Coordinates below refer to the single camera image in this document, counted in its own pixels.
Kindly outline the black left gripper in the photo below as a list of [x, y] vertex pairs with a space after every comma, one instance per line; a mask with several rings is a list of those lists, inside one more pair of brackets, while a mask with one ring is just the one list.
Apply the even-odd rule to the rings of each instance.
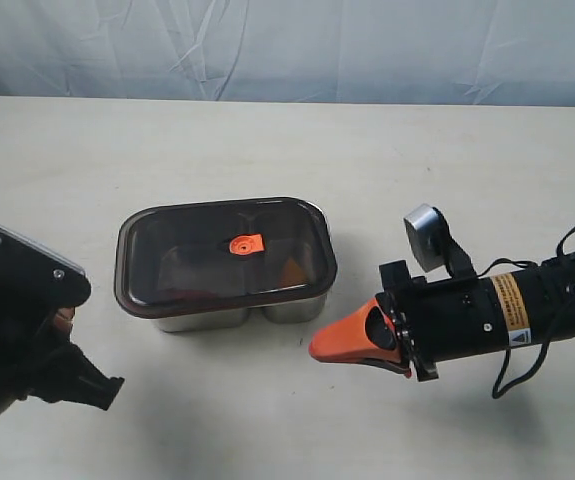
[[29, 397], [110, 407], [124, 378], [104, 374], [71, 339], [90, 294], [80, 271], [0, 270], [0, 411]]

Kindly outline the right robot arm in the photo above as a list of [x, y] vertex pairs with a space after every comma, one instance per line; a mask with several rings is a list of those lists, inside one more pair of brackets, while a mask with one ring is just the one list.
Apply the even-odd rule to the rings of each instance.
[[428, 281], [403, 261], [380, 266], [382, 291], [316, 332], [310, 356], [418, 381], [441, 362], [575, 338], [575, 252], [512, 271]]

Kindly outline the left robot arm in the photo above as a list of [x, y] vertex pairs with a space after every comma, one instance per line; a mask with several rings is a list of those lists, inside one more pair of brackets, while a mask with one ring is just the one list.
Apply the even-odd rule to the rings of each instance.
[[0, 281], [0, 416], [37, 398], [108, 410], [125, 379], [103, 373], [73, 342], [76, 307]]

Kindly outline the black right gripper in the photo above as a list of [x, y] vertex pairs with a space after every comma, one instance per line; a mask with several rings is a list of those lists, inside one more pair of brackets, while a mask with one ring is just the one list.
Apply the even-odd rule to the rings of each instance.
[[429, 282], [423, 276], [413, 277], [403, 260], [380, 265], [379, 273], [386, 312], [392, 318], [373, 297], [314, 334], [308, 347], [313, 359], [370, 366], [407, 379], [412, 376], [410, 361], [418, 381], [425, 382], [438, 378], [440, 362], [509, 348], [490, 279]]

